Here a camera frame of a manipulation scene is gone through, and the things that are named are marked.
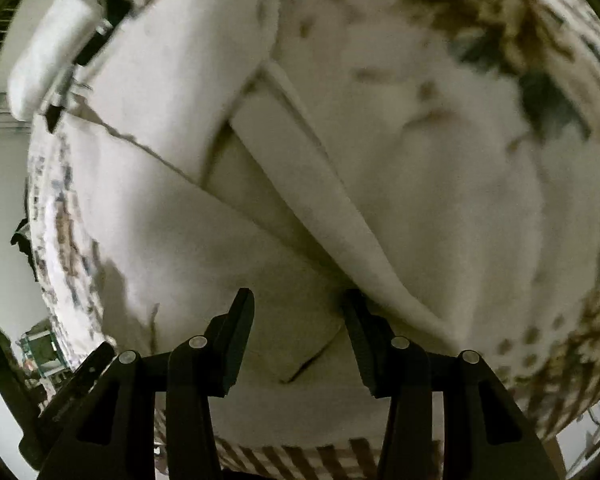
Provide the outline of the brown checkered blanket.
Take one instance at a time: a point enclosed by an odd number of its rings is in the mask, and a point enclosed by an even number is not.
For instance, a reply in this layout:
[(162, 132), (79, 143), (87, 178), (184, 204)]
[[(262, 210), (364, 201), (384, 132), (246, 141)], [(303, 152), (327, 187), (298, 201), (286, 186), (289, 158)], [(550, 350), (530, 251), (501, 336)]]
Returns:
[(215, 438), (223, 469), (268, 479), (376, 479), (381, 448), (382, 437), (354, 438), (313, 448), (248, 448)]

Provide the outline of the cream white garment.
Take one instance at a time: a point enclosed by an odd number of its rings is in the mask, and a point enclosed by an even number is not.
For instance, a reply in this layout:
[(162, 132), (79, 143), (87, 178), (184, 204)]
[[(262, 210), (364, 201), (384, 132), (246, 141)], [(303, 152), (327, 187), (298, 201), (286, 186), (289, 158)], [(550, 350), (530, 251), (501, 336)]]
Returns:
[[(104, 0), (52, 0), (12, 68), (31, 125), (27, 207), (55, 322), (148, 356), (252, 291), (214, 438), (302, 448), (384, 437), (343, 309), (425, 350), (484, 349), (516, 84), (460, 50), (465, 0), (131, 0), (87, 66)], [(53, 134), (44, 113), (75, 72)]]

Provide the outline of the floral white bed blanket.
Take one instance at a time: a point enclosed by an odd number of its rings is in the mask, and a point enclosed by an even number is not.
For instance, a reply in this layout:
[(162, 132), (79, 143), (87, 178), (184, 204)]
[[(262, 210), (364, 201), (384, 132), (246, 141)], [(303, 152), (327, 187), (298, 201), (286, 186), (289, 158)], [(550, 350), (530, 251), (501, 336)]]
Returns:
[(480, 352), (547, 439), (600, 398), (583, 0), (55, 0), (8, 81), (58, 321), (165, 352), (256, 297), (245, 446), (376, 439), (338, 294)]

